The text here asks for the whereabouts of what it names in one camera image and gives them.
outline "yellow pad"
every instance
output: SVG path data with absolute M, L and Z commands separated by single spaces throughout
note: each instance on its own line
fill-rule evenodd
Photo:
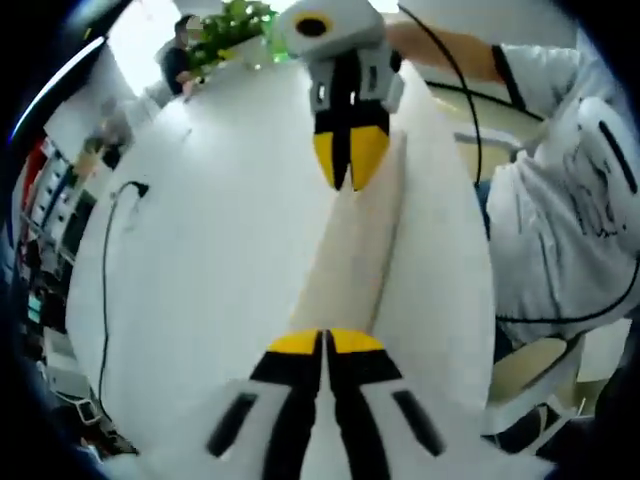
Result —
M 322 173 L 327 178 L 329 185 L 336 188 L 335 179 L 333 177 L 333 161 L 332 152 L 333 133 L 317 133 L 313 136 L 313 147 L 316 150 L 318 162 L 322 168 Z
M 389 136 L 380 127 L 351 129 L 351 177 L 354 190 L 362 190 L 367 186 L 388 147 Z
M 281 337 L 269 346 L 268 351 L 311 355 L 316 343 L 317 334 L 318 330 L 307 330 Z
M 384 350 L 384 345 L 366 333 L 355 330 L 332 328 L 331 335 L 336 344 L 337 353 L 371 352 Z

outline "white t-shirt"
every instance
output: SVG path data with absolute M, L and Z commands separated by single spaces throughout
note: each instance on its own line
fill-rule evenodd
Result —
M 514 103 L 550 118 L 533 153 L 519 152 L 492 180 L 487 212 L 498 325 L 516 347 L 569 339 L 640 304 L 638 262 L 617 241 L 606 172 L 580 147 L 580 99 L 603 99 L 636 130 L 622 87 L 596 55 L 507 45 L 494 54 Z

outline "white table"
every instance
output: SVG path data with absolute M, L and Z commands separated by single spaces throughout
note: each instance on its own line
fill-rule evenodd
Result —
M 452 133 L 418 74 L 393 128 L 408 133 L 403 212 L 374 333 L 406 376 L 479 412 L 491 376 L 488 246 Z M 76 258 L 67 327 L 97 390 L 100 262 L 109 192 L 104 403 L 144 449 L 216 386 L 244 377 L 285 332 L 336 193 L 315 160 L 310 81 L 297 63 L 217 83 L 169 104 L 142 131 L 91 216 Z

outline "power cord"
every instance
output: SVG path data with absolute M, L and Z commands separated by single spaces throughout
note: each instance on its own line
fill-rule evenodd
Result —
M 404 13 L 409 18 L 411 18 L 411 20 L 416 22 L 416 24 L 427 35 L 429 35 L 429 37 L 431 37 L 431 40 L 433 40 L 433 43 L 436 44 L 438 49 L 442 52 L 442 54 L 447 59 L 447 61 L 449 62 L 449 64 L 453 68 L 453 70 L 458 75 L 458 79 L 460 80 L 460 84 L 462 85 L 462 92 L 465 94 L 465 96 L 467 97 L 467 101 L 469 102 L 469 109 L 471 110 L 471 117 L 473 118 L 473 125 L 474 125 L 474 127 L 476 129 L 476 143 L 478 144 L 478 169 L 476 171 L 476 180 L 474 182 L 474 185 L 477 187 L 478 184 L 480 183 L 480 175 L 482 173 L 482 137 L 480 136 L 480 124 L 478 122 L 478 114 L 476 113 L 476 106 L 473 103 L 473 96 L 471 95 L 471 90 L 467 86 L 467 82 L 464 79 L 464 75 L 462 73 L 462 70 L 460 69 L 460 66 L 458 65 L 458 62 L 456 62 L 455 58 L 453 58 L 453 55 L 451 54 L 449 49 L 442 42 L 442 40 L 440 40 L 440 38 L 438 38 L 438 36 L 435 34 L 435 32 L 433 32 L 433 30 L 431 30 L 424 23 L 422 23 L 422 21 L 418 17 L 416 17 L 413 13 L 411 13 L 411 11 L 409 9 L 407 9 L 406 7 L 403 7 L 402 5 L 398 5 L 398 8 L 400 9 L 400 11 L 402 13 Z
M 102 403 L 102 381 L 104 378 L 104 370 L 107 366 L 107 352 L 109 349 L 109 322 L 107 321 L 107 251 L 109 247 L 109 237 L 111 235 L 113 218 L 118 208 L 118 200 L 127 187 L 130 186 L 136 188 L 140 198 L 143 198 L 149 191 L 149 185 L 141 182 L 129 181 L 122 184 L 122 186 L 120 186 L 120 188 L 113 194 L 113 203 L 111 204 L 111 211 L 109 212 L 107 229 L 104 233 L 104 246 L 102 248 L 102 321 L 104 324 L 104 343 L 102 344 L 102 362 L 100 363 L 100 376 L 98 378 L 98 403 L 100 404 L 102 413 L 111 423 L 113 423 L 113 420 L 111 420 L 111 417 Z

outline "green plant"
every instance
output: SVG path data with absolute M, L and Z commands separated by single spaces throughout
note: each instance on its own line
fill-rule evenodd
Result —
M 276 15 L 265 3 L 231 0 L 222 4 L 222 12 L 202 18 L 201 43 L 191 50 L 195 69 L 215 64 L 224 51 L 263 33 L 263 28 Z

